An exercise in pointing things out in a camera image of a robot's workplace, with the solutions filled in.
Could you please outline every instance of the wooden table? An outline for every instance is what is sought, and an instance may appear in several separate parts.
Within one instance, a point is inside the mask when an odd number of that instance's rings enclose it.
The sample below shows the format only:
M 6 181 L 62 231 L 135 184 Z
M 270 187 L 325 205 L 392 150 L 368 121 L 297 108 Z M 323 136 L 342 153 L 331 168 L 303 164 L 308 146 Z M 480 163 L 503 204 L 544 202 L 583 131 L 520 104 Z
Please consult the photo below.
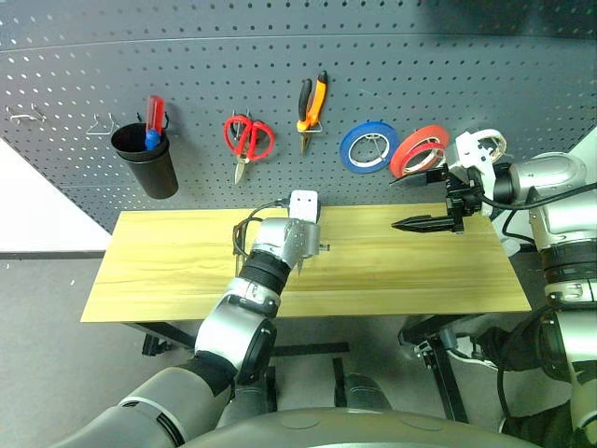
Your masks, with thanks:
M 122 212 L 81 317 L 83 322 L 160 322 L 207 316 L 234 275 L 232 225 L 248 210 Z M 390 227 L 445 205 L 324 207 L 331 251 L 292 272 L 279 316 L 478 314 L 529 310 L 490 221 L 465 234 Z M 284 216 L 284 210 L 261 216 Z M 257 224 L 251 225 L 247 249 Z

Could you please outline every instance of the orange pliers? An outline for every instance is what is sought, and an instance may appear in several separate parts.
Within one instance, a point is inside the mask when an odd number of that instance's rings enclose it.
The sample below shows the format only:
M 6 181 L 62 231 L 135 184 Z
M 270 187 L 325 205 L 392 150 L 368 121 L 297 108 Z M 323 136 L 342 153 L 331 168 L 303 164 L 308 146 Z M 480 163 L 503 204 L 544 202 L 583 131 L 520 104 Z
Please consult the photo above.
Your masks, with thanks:
M 310 79 L 303 79 L 302 88 L 300 89 L 300 97 L 298 98 L 298 121 L 297 131 L 300 133 L 300 154 L 302 156 L 307 152 L 307 147 L 311 141 L 312 133 L 320 133 L 323 129 L 319 122 L 319 113 L 321 106 L 324 105 L 327 90 L 327 72 L 322 71 L 317 77 L 315 84 L 315 93 L 311 100 L 311 107 L 307 111 L 309 105 L 309 97 L 311 96 L 312 82 Z M 319 124 L 318 130 L 312 130 L 312 127 Z

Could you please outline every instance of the scissors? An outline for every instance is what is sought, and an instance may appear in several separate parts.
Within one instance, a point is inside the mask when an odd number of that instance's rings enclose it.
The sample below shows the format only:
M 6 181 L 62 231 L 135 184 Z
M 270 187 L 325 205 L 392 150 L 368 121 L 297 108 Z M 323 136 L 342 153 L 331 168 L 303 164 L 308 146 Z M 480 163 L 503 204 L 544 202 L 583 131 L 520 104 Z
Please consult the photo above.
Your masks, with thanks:
M 226 120 L 224 138 L 236 158 L 234 184 L 238 184 L 243 178 L 244 166 L 249 161 L 259 161 L 267 157 L 275 144 L 275 137 L 270 126 L 263 121 L 252 120 L 245 115 L 234 115 Z

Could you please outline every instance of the black cup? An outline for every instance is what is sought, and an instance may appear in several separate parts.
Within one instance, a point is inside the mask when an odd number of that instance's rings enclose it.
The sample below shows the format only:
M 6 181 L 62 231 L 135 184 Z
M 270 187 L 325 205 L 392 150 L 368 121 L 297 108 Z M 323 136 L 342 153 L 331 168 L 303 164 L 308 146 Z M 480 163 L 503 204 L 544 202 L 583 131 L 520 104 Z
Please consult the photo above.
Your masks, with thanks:
M 146 124 L 129 124 L 112 134 L 112 146 L 129 165 L 148 196 L 166 199 L 178 191 L 170 158 L 170 141 L 165 131 L 161 132 L 160 143 L 146 150 Z

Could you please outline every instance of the gray pegboard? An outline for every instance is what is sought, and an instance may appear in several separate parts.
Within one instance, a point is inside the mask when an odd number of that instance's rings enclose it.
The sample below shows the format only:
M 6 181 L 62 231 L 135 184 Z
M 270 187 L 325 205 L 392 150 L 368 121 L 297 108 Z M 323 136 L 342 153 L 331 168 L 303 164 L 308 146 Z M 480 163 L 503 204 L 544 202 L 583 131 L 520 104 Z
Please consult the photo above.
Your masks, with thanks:
M 43 125 L 17 126 L 5 116 L 3 136 L 112 230 L 119 210 L 249 207 L 295 188 L 317 189 L 334 204 L 442 201 L 441 188 L 391 187 L 388 170 L 353 175 L 343 167 L 340 140 L 367 119 L 387 121 L 401 138 L 429 122 L 452 133 L 494 127 L 506 136 L 512 160 L 568 150 L 595 124 L 595 42 L 537 37 L 541 28 L 529 23 L 547 14 L 547 7 L 529 3 L 532 7 L 523 8 L 527 21 L 521 30 L 527 36 L 487 36 L 467 27 L 467 20 L 457 28 L 459 34 L 436 34 L 449 32 L 446 27 L 456 30 L 462 3 L 471 2 L 273 3 L 218 2 L 214 8 L 200 3 L 193 8 L 102 2 L 70 6 L 69 18 L 65 3 L 39 2 L 35 22 L 30 20 L 35 26 L 23 25 L 27 16 L 15 11 L 7 16 L 7 9 L 27 10 L 22 3 L 0 4 L 0 98 L 17 110 L 34 102 L 48 117 Z M 504 10 L 515 14 L 514 3 L 505 2 Z M 568 2 L 562 3 L 567 5 L 567 12 L 560 7 L 562 17 L 591 12 L 585 7 L 573 13 Z M 440 21 L 434 29 L 430 10 L 451 23 Z M 75 20 L 83 11 L 87 19 Z M 201 31 L 189 28 L 190 21 Z M 593 33 L 583 28 L 585 22 L 576 24 L 580 37 Z M 234 30 L 233 23 L 244 28 Z M 270 30 L 271 23 L 276 28 Z M 284 23 L 288 30 L 278 28 Z M 302 23 L 327 26 L 304 29 Z M 411 23 L 413 30 L 405 31 Z M 110 30 L 119 31 L 111 35 Z M 463 30 L 471 35 L 462 35 Z M 507 34 L 503 27 L 495 32 Z M 7 37 L 16 41 L 12 48 L 34 48 L 6 49 Z M 322 117 L 325 132 L 312 139 L 302 159 L 295 130 L 300 80 L 315 77 L 322 68 L 331 77 Z M 178 193 L 164 201 L 145 196 L 108 137 L 85 135 L 94 113 L 104 122 L 107 113 L 121 125 L 135 121 L 150 93 L 166 98 L 180 183 Z M 277 141 L 273 155 L 249 166 L 245 182 L 235 186 L 222 125 L 232 109 L 247 107 L 254 118 L 270 124 Z

